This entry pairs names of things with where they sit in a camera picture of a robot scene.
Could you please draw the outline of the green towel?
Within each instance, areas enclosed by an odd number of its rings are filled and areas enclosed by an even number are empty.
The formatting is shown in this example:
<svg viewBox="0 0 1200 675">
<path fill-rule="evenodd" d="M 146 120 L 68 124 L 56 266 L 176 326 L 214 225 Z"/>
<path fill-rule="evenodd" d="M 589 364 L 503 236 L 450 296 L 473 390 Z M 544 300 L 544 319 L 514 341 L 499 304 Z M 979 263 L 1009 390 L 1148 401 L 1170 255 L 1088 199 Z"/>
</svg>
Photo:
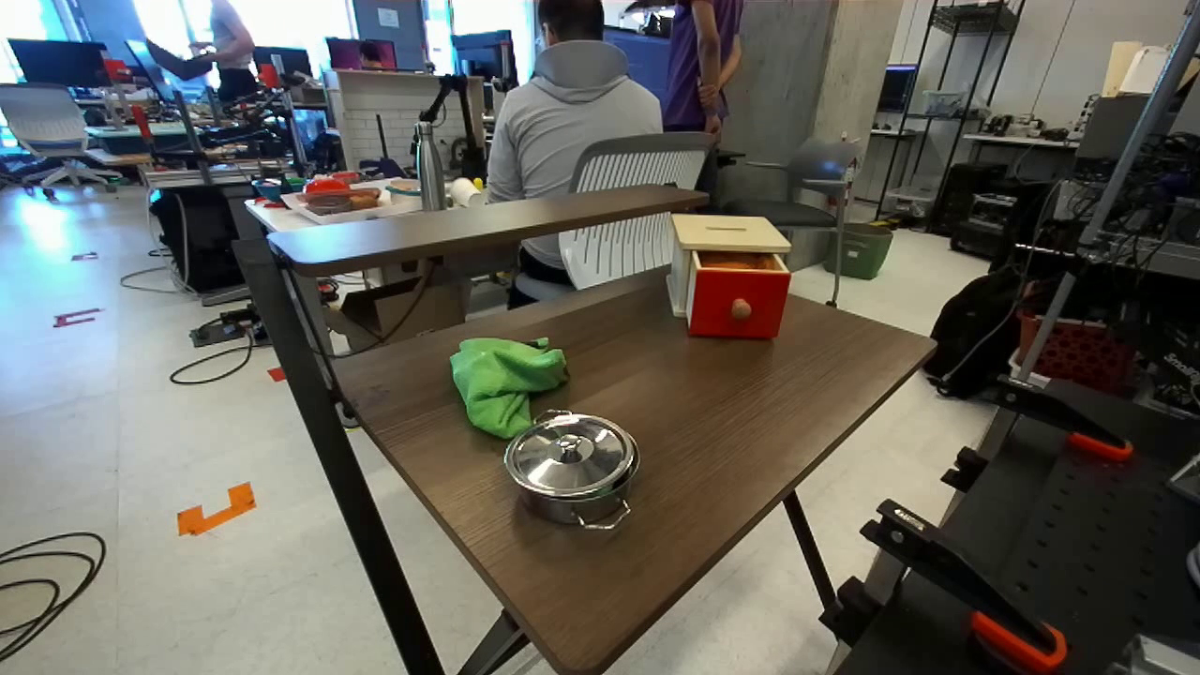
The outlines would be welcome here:
<svg viewBox="0 0 1200 675">
<path fill-rule="evenodd" d="M 450 379 L 465 420 L 510 443 L 533 428 L 533 398 L 566 383 L 566 353 L 548 341 L 465 338 Z"/>
</svg>

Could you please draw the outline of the dark wooden table with shelf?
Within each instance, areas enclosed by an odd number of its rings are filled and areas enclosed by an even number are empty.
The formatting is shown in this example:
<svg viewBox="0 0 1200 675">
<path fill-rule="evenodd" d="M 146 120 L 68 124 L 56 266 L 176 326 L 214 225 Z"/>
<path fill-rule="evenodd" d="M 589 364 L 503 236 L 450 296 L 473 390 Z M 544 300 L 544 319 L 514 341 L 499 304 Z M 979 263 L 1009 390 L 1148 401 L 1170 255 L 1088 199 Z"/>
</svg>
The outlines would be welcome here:
<svg viewBox="0 0 1200 675">
<path fill-rule="evenodd" d="M 544 338 L 566 353 L 563 409 L 600 413 L 638 439 L 634 514 L 611 533 L 585 533 L 529 514 L 499 454 L 465 428 L 450 386 L 458 330 L 326 360 L 308 338 L 296 281 L 694 203 L 679 188 L 619 188 L 293 233 L 266 229 L 244 199 L 229 203 L 251 304 L 409 675 L 443 675 L 443 660 L 353 431 L 371 435 L 499 600 L 503 619 L 469 656 L 476 671 L 533 645 L 559 675 L 600 675 L 761 518 L 799 503 L 799 484 L 915 375 L 930 341 L 799 296 L 769 341 L 690 338 L 653 274 L 488 315 L 480 326 L 495 338 Z"/>
</svg>

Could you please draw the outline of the small steel pot with lid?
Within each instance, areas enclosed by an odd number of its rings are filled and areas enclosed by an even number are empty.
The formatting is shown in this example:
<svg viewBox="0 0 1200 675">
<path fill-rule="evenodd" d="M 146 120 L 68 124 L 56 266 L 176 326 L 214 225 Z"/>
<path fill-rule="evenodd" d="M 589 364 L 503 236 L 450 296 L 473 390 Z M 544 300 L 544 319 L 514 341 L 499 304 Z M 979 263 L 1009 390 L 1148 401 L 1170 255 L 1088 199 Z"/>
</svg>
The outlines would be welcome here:
<svg viewBox="0 0 1200 675">
<path fill-rule="evenodd" d="M 641 465 L 638 439 L 596 413 L 548 413 L 506 443 L 503 469 L 521 503 L 555 525 L 611 533 L 634 506 L 626 484 Z"/>
</svg>

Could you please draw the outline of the wooden box with red drawer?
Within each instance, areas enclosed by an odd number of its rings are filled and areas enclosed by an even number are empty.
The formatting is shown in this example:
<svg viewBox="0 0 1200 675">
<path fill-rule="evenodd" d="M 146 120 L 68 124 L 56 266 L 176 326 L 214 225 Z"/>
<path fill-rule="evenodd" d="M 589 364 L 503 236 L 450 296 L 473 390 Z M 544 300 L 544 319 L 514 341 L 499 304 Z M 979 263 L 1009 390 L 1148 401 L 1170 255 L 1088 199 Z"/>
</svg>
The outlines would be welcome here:
<svg viewBox="0 0 1200 675">
<path fill-rule="evenodd" d="M 791 270 L 788 236 L 746 214 L 675 214 L 671 311 L 690 338 L 769 341 L 780 334 Z"/>
</svg>

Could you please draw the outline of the white mesh office chair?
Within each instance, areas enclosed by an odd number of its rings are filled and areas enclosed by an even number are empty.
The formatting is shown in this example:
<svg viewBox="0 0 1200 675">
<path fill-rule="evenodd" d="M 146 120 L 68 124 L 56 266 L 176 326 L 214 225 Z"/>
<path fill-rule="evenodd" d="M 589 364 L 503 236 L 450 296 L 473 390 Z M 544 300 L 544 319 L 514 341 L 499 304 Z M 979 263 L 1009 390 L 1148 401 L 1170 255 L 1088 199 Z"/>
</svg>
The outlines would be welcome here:
<svg viewBox="0 0 1200 675">
<path fill-rule="evenodd" d="M 578 169 L 578 191 L 619 188 L 683 188 L 694 191 L 709 158 L 701 131 L 660 131 L 593 143 Z M 566 229 L 555 236 L 563 281 L 536 281 L 529 270 L 514 289 L 533 300 L 555 300 L 574 289 L 596 289 L 671 263 L 675 233 L 668 210 L 615 210 L 608 221 Z"/>
</svg>

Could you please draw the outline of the person in grey hoodie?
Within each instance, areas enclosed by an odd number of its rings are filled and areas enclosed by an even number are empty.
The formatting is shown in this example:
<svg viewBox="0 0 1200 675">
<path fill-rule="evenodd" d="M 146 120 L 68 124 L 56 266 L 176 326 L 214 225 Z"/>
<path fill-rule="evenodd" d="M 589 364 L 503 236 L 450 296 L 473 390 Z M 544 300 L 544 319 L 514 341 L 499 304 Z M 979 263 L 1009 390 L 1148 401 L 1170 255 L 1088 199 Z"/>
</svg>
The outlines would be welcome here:
<svg viewBox="0 0 1200 675">
<path fill-rule="evenodd" d="M 495 116 L 491 203 L 570 195 L 589 146 L 664 131 L 656 94 L 626 75 L 626 56 L 604 38 L 600 0 L 536 0 L 536 23 L 536 71 Z"/>
</svg>

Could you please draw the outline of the steel water bottle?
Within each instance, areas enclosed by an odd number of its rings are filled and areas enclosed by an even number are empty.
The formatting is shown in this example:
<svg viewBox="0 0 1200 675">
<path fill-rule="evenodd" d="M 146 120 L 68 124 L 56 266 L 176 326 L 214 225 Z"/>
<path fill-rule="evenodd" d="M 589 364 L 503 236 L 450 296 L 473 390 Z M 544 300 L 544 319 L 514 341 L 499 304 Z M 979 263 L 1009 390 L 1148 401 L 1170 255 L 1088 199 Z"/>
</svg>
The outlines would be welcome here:
<svg viewBox="0 0 1200 675">
<path fill-rule="evenodd" d="M 446 184 L 443 184 L 435 128 L 420 124 L 413 146 L 416 146 L 413 158 L 416 158 L 424 210 L 446 210 Z"/>
</svg>

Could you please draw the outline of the green storage bin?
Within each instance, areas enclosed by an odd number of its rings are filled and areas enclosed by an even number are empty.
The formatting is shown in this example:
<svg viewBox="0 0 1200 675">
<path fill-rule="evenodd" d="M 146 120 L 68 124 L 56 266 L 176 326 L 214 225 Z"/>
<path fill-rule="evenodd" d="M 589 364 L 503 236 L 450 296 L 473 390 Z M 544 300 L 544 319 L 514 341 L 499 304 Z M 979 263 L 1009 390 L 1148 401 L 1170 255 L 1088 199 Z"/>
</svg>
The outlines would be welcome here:
<svg viewBox="0 0 1200 675">
<path fill-rule="evenodd" d="M 874 281 L 889 259 L 893 229 L 889 225 L 848 225 L 833 244 L 833 266 L 844 278 Z"/>
</svg>

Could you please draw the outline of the person in purple shirt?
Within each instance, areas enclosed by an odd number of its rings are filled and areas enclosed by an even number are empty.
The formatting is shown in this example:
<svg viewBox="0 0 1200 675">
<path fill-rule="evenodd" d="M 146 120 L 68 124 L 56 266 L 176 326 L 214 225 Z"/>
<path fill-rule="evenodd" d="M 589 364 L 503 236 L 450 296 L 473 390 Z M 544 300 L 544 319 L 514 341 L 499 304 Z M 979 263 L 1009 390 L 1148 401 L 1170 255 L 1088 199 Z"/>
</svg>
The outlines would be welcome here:
<svg viewBox="0 0 1200 675">
<path fill-rule="evenodd" d="M 634 11 L 649 8 L 671 11 L 664 128 L 716 135 L 743 64 L 746 0 L 634 0 Z"/>
</svg>

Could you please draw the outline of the black backpack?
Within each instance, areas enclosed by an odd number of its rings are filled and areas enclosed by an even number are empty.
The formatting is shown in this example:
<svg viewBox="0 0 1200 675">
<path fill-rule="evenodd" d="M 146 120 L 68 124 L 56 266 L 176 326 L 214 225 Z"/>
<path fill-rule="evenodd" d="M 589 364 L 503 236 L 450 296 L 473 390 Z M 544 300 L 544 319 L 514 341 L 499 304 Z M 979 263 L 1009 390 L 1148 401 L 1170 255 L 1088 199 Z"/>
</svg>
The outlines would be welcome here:
<svg viewBox="0 0 1200 675">
<path fill-rule="evenodd" d="M 1016 308 L 1024 278 L 998 270 L 968 281 L 934 319 L 934 353 L 923 360 L 941 398 L 979 398 L 1005 371 L 1020 341 Z"/>
</svg>

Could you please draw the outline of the orange floor tape marker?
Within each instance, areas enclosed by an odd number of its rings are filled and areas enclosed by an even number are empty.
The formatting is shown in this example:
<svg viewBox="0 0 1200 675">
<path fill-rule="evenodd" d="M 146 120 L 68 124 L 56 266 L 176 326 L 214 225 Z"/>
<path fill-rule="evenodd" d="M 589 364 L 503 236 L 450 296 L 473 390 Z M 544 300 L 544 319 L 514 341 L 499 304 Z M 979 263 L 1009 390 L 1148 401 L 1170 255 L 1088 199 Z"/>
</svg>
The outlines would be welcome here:
<svg viewBox="0 0 1200 675">
<path fill-rule="evenodd" d="M 248 510 L 255 510 L 255 488 L 251 484 L 233 484 L 218 510 L 203 510 L 203 506 L 180 510 L 176 514 L 176 533 L 180 536 L 203 536 L 210 529 L 221 529 L 221 525 L 236 521 Z"/>
</svg>

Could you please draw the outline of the red crate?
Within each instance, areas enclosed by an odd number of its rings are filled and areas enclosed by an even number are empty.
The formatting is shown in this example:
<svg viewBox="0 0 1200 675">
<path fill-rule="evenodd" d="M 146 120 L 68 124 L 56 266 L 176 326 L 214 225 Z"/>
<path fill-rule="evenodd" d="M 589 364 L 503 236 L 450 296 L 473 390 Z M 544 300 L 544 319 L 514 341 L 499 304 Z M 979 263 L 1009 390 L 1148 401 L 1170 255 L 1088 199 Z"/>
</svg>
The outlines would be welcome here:
<svg viewBox="0 0 1200 675">
<path fill-rule="evenodd" d="M 1114 338 L 1106 323 L 1058 319 L 1035 371 L 1103 394 L 1129 394 L 1136 379 L 1136 349 Z"/>
</svg>

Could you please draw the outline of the black perforated mounting board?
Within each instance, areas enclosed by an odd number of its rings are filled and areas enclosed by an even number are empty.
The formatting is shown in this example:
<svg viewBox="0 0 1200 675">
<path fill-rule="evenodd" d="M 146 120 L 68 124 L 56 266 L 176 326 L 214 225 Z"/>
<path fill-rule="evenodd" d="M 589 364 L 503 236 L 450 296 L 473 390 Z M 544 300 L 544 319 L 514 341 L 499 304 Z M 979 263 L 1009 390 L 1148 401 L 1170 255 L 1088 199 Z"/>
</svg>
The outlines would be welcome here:
<svg viewBox="0 0 1200 675">
<path fill-rule="evenodd" d="M 1099 405 L 1099 416 L 1133 439 L 1129 465 L 1009 416 L 975 484 L 930 525 L 1069 638 L 1061 675 L 1200 675 L 1200 428 L 1133 405 Z M 1013 675 L 971 641 L 956 596 L 893 563 L 836 675 Z"/>
</svg>

